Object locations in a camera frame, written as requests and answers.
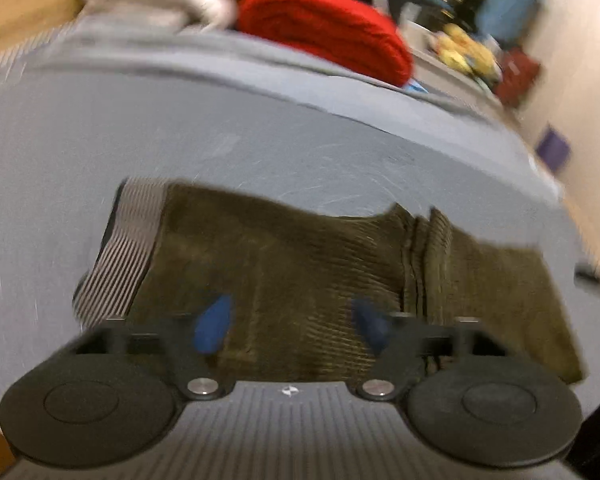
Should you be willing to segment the dark olive corduroy pants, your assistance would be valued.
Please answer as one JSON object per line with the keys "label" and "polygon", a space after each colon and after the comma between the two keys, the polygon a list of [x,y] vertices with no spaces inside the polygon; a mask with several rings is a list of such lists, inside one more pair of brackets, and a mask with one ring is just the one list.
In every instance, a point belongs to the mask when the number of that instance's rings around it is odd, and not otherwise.
{"label": "dark olive corduroy pants", "polygon": [[400,205],[327,217],[185,181],[131,179],[73,310],[83,327],[147,323],[199,313],[222,295],[233,319],[214,359],[242,380],[363,376],[372,357],[352,325],[355,299],[432,324],[478,318],[564,382],[585,375],[537,250],[486,243],[441,211],[415,217]]}

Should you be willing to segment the purple box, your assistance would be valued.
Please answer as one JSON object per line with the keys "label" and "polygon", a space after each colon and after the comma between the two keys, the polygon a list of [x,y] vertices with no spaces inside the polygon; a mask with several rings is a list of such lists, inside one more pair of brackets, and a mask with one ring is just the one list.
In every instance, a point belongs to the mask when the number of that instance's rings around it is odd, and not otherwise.
{"label": "purple box", "polygon": [[554,127],[547,126],[540,142],[535,147],[535,154],[550,171],[558,172],[568,162],[571,146],[568,140]]}

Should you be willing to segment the dark red cushion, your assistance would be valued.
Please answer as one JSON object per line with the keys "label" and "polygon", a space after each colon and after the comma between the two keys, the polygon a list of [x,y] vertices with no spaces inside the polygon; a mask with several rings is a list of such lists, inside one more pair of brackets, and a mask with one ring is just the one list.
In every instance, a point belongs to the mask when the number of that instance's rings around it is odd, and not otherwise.
{"label": "dark red cushion", "polygon": [[502,79],[496,85],[494,94],[504,107],[517,108],[533,88],[542,65],[516,47],[503,54],[501,69]]}

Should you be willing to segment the grey quilted mattress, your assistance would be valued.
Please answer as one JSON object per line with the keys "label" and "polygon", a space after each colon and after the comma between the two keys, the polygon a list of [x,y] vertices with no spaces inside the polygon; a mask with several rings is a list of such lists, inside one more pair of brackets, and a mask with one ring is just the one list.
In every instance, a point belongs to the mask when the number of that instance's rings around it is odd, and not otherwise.
{"label": "grey quilted mattress", "polygon": [[76,334],[76,284],[127,177],[183,178],[331,216],[442,210],[483,240],[542,250],[600,404],[600,294],[556,205],[400,136],[280,99],[168,76],[26,70],[0,87],[0,399]]}

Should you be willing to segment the light blue bed sheet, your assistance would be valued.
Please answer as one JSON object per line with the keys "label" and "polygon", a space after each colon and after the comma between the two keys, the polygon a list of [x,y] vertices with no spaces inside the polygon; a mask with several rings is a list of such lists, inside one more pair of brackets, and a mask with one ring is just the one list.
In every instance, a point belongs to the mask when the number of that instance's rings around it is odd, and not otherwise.
{"label": "light blue bed sheet", "polygon": [[360,122],[478,169],[552,205],[564,188],[512,129],[441,92],[395,87],[230,30],[174,32],[82,18],[0,52],[0,87],[26,70],[104,70],[220,84]]}

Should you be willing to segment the yellow plush toys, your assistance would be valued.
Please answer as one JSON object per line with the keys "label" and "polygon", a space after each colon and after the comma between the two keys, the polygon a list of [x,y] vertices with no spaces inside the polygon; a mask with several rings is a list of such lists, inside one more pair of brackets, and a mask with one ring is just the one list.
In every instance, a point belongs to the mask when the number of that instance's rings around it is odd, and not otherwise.
{"label": "yellow plush toys", "polygon": [[438,60],[452,70],[485,80],[498,78],[500,69],[493,53],[457,24],[446,24],[431,36],[429,45]]}

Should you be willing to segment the blue curtain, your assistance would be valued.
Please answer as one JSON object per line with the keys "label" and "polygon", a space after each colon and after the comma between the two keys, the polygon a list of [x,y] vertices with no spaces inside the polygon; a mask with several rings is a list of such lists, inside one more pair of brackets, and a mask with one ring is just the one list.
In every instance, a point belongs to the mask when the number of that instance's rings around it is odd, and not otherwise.
{"label": "blue curtain", "polygon": [[480,39],[492,38],[501,47],[514,46],[538,10],[540,0],[484,0],[476,15]]}

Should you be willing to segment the red folded quilt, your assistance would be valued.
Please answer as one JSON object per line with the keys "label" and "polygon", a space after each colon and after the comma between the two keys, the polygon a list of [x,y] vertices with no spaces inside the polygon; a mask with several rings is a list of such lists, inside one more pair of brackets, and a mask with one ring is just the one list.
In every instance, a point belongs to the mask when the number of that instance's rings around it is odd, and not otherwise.
{"label": "red folded quilt", "polygon": [[237,29],[397,87],[414,72],[393,21],[358,0],[240,0]]}

